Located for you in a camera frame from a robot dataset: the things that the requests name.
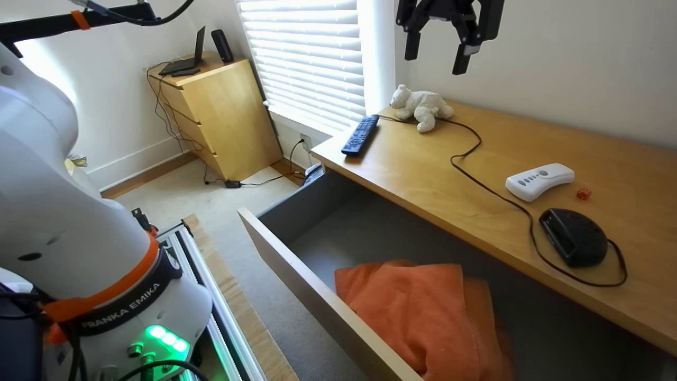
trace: green light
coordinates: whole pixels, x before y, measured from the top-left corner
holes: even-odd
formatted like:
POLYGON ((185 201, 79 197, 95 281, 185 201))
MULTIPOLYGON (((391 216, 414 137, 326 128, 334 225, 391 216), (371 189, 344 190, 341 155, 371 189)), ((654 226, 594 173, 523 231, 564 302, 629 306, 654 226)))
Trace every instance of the green light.
POLYGON ((162 337, 162 343, 164 343, 164 344, 174 344, 174 340, 177 340, 177 337, 176 337, 174 331, 166 331, 166 334, 162 337))
POLYGON ((160 326, 148 326, 148 334, 155 338, 162 338, 166 334, 166 330, 160 326))
POLYGON ((162 359, 185 359, 190 350, 188 340, 162 326, 146 326, 146 330, 140 337, 140 343, 143 343, 146 349, 152 349, 157 358, 162 359))
POLYGON ((176 350, 185 350, 185 349, 188 349, 188 343, 185 343, 185 340, 176 340, 176 343, 174 343, 174 349, 176 349, 176 350))

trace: remote control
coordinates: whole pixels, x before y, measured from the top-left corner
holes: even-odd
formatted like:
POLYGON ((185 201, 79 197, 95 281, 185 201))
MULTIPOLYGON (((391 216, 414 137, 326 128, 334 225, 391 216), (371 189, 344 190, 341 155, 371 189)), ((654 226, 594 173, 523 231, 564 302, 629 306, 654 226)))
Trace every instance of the remote control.
POLYGON ((359 125, 353 128, 347 144, 341 148, 341 152, 349 157, 359 157, 365 149, 368 139, 376 131, 379 113, 364 117, 359 125))
POLYGON ((549 162, 514 173, 505 180, 505 189, 523 201, 533 201, 548 189, 574 182, 576 173, 572 167, 549 162))

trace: white remote control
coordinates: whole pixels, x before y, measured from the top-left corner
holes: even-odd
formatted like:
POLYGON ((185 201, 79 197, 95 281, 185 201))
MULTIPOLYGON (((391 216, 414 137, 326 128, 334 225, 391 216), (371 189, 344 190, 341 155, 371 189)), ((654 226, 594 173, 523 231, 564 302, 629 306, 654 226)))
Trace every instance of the white remote control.
POLYGON ((521 197, 523 201, 530 202, 540 194, 544 194, 548 189, 558 183, 574 182, 576 173, 572 167, 564 167, 561 162, 549 162, 541 167, 533 167, 521 173, 514 173, 505 180, 505 189, 521 197))

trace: black remote control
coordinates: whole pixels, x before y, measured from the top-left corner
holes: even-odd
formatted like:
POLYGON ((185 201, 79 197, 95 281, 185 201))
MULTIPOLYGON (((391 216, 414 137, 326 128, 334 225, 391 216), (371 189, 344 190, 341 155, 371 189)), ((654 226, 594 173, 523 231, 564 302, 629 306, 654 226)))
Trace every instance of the black remote control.
POLYGON ((375 136, 379 125, 379 113, 364 117, 356 126, 353 136, 341 148, 349 157, 359 157, 365 149, 368 139, 375 136))

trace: window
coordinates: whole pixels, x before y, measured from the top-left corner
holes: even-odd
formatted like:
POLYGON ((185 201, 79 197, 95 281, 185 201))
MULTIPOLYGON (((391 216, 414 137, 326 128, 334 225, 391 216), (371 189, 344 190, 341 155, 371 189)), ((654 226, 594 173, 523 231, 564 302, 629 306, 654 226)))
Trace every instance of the window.
POLYGON ((365 113, 357 0, 239 0, 271 111, 326 132, 365 113))

